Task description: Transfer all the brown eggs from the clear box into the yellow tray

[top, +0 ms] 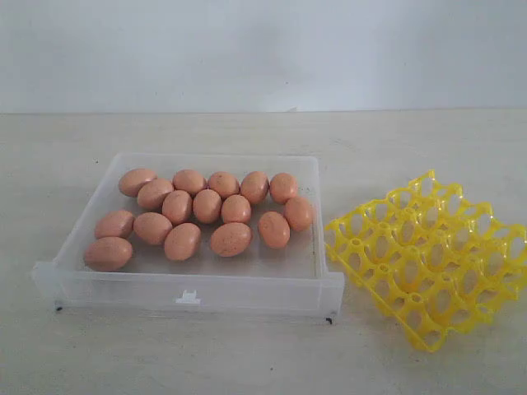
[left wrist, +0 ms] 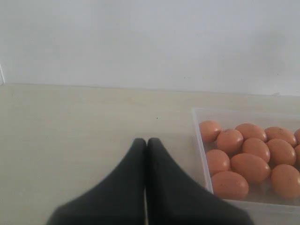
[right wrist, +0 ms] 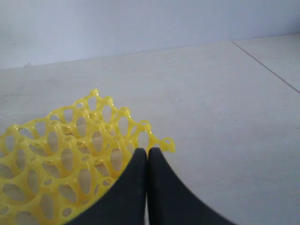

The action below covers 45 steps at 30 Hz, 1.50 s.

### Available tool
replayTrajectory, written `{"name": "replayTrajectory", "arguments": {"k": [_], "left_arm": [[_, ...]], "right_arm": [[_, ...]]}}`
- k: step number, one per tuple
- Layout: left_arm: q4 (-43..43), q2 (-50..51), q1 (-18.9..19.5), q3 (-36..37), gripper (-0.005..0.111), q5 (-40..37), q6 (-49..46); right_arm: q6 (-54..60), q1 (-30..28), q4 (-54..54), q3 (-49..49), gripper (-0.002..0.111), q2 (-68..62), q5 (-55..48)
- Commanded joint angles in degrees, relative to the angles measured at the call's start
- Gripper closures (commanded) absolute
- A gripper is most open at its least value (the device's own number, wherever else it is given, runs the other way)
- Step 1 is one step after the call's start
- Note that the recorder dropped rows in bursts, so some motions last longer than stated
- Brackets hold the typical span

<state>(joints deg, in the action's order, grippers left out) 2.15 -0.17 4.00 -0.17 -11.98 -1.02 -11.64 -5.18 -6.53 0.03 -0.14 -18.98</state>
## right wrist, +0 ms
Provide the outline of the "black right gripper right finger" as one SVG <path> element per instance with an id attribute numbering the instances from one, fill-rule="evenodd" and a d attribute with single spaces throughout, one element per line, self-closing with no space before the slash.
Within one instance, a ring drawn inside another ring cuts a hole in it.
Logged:
<path id="1" fill-rule="evenodd" d="M 151 225 L 233 225 L 198 199 L 178 178 L 159 148 L 148 154 L 147 205 Z"/>

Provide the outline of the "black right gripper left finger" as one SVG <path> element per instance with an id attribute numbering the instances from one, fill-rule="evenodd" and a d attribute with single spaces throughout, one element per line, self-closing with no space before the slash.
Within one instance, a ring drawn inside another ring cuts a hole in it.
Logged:
<path id="1" fill-rule="evenodd" d="M 69 225 L 145 224 L 147 154 L 134 151 L 125 170 L 111 188 Z"/>

